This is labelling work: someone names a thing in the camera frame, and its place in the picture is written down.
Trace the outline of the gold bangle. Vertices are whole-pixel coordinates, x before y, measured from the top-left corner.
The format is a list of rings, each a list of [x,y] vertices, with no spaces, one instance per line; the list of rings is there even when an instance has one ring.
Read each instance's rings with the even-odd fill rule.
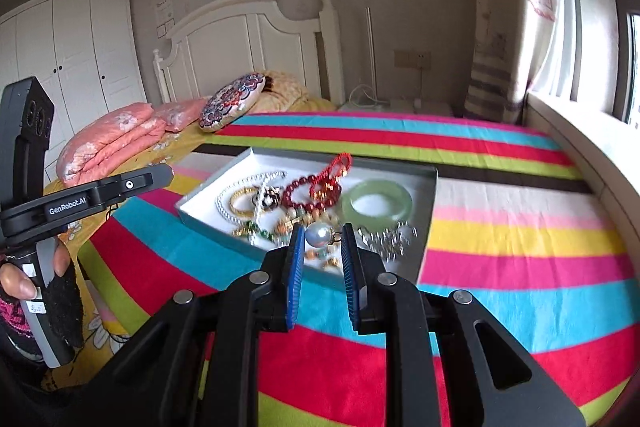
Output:
[[[234,217],[248,219],[254,216],[254,197],[257,195],[256,186],[244,186],[234,191],[228,200],[228,207]]]

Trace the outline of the silver flower brooch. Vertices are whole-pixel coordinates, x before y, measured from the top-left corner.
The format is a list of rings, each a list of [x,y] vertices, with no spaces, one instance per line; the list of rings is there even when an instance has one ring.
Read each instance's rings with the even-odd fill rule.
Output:
[[[418,230],[408,221],[398,221],[393,227],[378,232],[359,227],[357,234],[368,251],[378,254],[383,261],[393,261],[405,254],[413,239],[418,237]]]

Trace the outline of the pearl earring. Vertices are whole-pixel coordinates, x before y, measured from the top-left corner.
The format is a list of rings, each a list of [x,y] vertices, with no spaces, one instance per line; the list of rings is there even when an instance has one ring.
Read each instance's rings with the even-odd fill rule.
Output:
[[[314,249],[324,249],[340,240],[341,233],[323,221],[312,222],[305,230],[305,241]]]

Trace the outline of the green jade bangle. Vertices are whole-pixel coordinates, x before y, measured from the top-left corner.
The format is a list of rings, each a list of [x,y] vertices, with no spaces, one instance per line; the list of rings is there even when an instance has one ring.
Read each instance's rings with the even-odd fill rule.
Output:
[[[371,232],[393,228],[411,216],[413,201],[408,190],[395,181],[371,179],[351,187],[341,197],[343,221]]]

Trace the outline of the pink folded quilt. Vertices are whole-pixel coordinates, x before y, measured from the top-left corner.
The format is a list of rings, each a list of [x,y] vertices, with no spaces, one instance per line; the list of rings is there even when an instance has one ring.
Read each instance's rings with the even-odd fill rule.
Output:
[[[106,178],[124,162],[198,120],[207,98],[154,108],[134,102],[88,124],[68,141],[55,171],[65,187]]]

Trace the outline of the white wardrobe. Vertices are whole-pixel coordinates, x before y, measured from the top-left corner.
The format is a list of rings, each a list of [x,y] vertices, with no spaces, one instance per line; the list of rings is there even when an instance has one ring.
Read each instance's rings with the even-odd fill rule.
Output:
[[[144,102],[130,0],[32,0],[1,17],[1,84],[36,77],[54,104],[43,179],[64,146],[114,109]]]

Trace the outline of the grey shallow cardboard box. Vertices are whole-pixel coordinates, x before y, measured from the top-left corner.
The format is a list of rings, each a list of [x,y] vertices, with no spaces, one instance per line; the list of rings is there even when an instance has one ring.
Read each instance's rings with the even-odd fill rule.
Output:
[[[414,282],[426,251],[435,204],[438,172],[430,166],[250,147],[221,164],[183,196],[176,210],[193,231],[258,258],[264,251],[286,243],[295,225],[307,228],[312,222],[323,221],[341,233],[347,223],[341,214],[341,197],[357,183],[371,179],[395,181],[412,197],[407,221],[418,230],[418,237],[402,257],[383,262],[387,270]],[[250,185],[258,188],[254,216],[234,217],[228,207],[229,197]],[[334,277],[342,274],[341,241],[324,249],[306,243],[305,248],[308,267]]]

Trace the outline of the round patterned cushion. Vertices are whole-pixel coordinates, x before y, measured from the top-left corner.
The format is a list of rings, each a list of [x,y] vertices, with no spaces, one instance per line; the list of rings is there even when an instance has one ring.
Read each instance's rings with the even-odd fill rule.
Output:
[[[220,88],[202,108],[198,127],[214,133],[243,116],[257,103],[267,80],[261,72],[251,72]]]

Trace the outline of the striped colourful bed cover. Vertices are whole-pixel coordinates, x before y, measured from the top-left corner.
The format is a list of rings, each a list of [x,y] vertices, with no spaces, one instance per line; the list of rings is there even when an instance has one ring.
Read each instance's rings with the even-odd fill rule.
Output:
[[[314,216],[294,329],[259,338],[264,426],[381,426],[385,338],[352,328],[344,223],[420,291],[469,291],[588,424],[639,366],[639,283],[600,200],[548,135],[378,113],[245,115],[191,126],[134,158],[168,187],[85,220],[71,241],[94,299],[91,339],[122,347],[177,291],[216,294]]]

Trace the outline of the beige floral pillow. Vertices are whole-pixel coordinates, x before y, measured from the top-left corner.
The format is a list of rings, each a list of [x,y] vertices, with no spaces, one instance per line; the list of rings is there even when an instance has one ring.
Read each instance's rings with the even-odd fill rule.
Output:
[[[262,70],[262,75],[267,78],[265,88],[248,113],[288,112],[294,106],[309,100],[309,91],[295,75],[276,70]]]

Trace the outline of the white slim desk lamp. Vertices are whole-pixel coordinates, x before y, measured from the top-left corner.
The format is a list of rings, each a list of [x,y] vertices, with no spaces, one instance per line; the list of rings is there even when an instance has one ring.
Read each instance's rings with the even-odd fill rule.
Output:
[[[373,16],[370,5],[364,8],[364,21],[366,22],[367,54],[369,64],[369,83],[360,82],[349,93],[348,103],[356,109],[381,110],[390,105],[390,102],[381,98],[378,93],[378,64],[376,64],[375,35],[373,28]]]

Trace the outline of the white nightstand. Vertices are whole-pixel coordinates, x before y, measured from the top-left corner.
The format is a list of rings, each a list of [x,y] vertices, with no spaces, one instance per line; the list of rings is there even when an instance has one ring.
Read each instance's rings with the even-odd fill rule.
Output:
[[[374,112],[374,113],[397,113],[410,115],[427,115],[439,117],[454,117],[452,107],[442,102],[425,102],[421,100],[401,100],[393,98],[390,101],[350,101],[338,108],[339,112]]]

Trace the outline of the striped beige curtain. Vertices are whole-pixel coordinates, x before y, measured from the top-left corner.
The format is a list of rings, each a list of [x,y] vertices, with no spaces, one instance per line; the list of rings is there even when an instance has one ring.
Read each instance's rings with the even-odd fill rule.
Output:
[[[465,115],[516,124],[529,92],[568,98],[577,40],[577,0],[476,0]]]

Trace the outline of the beige wall socket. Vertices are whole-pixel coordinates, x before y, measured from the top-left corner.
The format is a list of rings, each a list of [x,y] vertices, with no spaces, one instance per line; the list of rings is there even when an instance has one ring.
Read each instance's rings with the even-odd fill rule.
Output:
[[[394,66],[398,68],[431,69],[431,53],[413,50],[395,50]]]

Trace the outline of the window with dark frame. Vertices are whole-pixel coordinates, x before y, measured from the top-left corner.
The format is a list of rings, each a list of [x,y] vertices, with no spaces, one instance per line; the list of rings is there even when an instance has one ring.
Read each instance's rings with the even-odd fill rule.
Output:
[[[639,119],[639,0],[584,0],[577,100],[625,124]]]

